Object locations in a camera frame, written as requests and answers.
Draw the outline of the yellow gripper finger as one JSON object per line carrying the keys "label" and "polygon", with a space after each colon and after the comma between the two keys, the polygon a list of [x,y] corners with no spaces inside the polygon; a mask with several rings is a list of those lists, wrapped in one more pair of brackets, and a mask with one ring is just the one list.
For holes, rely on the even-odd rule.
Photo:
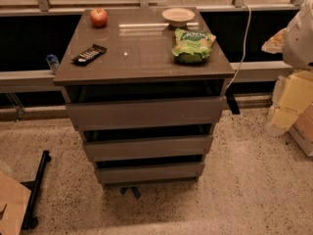
{"label": "yellow gripper finger", "polygon": [[286,30],[283,28],[270,37],[261,47],[261,50],[270,54],[283,52],[283,44]]}
{"label": "yellow gripper finger", "polygon": [[273,136],[284,134],[312,102],[312,71],[300,70],[288,77],[280,76],[275,83],[265,130]]}

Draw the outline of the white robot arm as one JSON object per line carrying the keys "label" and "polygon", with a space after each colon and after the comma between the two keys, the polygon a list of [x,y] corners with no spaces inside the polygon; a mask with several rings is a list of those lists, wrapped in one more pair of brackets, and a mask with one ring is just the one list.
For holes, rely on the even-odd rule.
{"label": "white robot arm", "polygon": [[261,50],[283,54],[293,68],[277,80],[265,129],[274,136],[290,130],[313,102],[313,0],[305,2],[289,24],[267,40]]}

